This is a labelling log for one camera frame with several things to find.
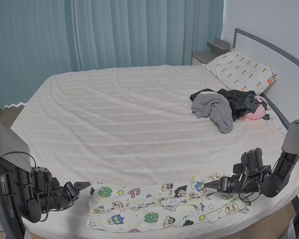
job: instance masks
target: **gray garment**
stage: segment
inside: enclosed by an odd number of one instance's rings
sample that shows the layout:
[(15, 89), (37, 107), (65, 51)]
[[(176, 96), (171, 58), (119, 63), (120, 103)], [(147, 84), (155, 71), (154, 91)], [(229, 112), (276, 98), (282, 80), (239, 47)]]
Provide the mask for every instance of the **gray garment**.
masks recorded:
[(198, 94), (192, 103), (192, 113), (198, 118), (210, 116), (219, 132), (229, 133), (234, 127), (229, 102), (221, 94)]
[(247, 106), (247, 112), (244, 114), (248, 113), (255, 113), (259, 106), (259, 102), (255, 99), (256, 94), (249, 94), (244, 101), (244, 104)]

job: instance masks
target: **wooden floor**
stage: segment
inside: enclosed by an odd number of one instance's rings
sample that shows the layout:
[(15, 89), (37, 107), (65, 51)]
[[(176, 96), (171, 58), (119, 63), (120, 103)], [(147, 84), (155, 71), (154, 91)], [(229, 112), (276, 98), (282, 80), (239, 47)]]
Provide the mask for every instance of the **wooden floor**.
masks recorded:
[[(24, 106), (12, 106), (4, 108), (2, 111), (0, 111), (0, 122), (4, 121), (8, 126), (12, 126), (18, 114), (22, 111), (23, 107)], [(248, 228), (227, 237), (223, 237), (221, 239), (278, 239), (287, 230), (289, 222), (294, 215), (295, 211), (292, 204), (290, 203), (280, 211), (263, 218), (262, 220), (256, 222)], [(1, 225), (0, 239), (5, 239), (5, 234), (4, 232), (2, 232)], [(32, 234), (32, 239), (45, 238)]]

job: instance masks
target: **white pillow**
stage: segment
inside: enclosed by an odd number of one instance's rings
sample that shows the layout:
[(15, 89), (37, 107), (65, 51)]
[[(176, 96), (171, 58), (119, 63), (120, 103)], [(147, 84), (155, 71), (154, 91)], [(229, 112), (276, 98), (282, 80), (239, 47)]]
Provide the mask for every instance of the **white pillow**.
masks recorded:
[(253, 90), (257, 95), (277, 80), (271, 66), (231, 50), (210, 61), (205, 68), (230, 90)]

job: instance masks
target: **pajamas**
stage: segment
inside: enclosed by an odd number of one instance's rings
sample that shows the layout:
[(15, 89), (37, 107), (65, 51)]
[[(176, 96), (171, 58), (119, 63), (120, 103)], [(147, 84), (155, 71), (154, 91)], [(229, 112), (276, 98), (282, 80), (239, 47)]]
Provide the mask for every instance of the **pajamas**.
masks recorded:
[(133, 233), (213, 222), (238, 211), (250, 212), (250, 206), (238, 195), (204, 187), (204, 182), (219, 177), (219, 173), (203, 179), (193, 176), (188, 184), (93, 183), (86, 225), (89, 229)]

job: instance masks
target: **white headboard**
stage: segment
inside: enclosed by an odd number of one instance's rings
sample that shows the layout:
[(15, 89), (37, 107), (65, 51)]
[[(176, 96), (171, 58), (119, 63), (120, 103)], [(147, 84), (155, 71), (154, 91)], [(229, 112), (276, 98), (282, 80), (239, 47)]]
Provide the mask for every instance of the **white headboard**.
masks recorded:
[(278, 80), (262, 95), (288, 128), (299, 119), (299, 60), (279, 47), (238, 28), (235, 29), (235, 50), (270, 65)]

